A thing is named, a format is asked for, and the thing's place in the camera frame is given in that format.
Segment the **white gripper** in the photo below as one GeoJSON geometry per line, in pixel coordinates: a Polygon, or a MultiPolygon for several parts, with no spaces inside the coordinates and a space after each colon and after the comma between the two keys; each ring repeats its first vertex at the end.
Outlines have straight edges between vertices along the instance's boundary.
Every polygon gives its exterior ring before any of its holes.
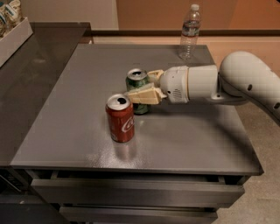
{"type": "Polygon", "coordinates": [[[152,83],[125,93],[132,103],[158,105],[166,97],[174,104],[211,99],[218,82],[215,65],[175,66],[149,71],[147,75],[152,83]]]}

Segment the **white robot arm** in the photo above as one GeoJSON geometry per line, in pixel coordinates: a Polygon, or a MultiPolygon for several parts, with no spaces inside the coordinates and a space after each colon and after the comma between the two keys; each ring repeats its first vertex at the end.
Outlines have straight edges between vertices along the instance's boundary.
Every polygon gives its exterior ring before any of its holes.
{"type": "Polygon", "coordinates": [[[280,78],[250,52],[232,52],[219,66],[174,66],[148,73],[151,82],[126,92],[133,103],[254,103],[280,125],[280,78]]]}

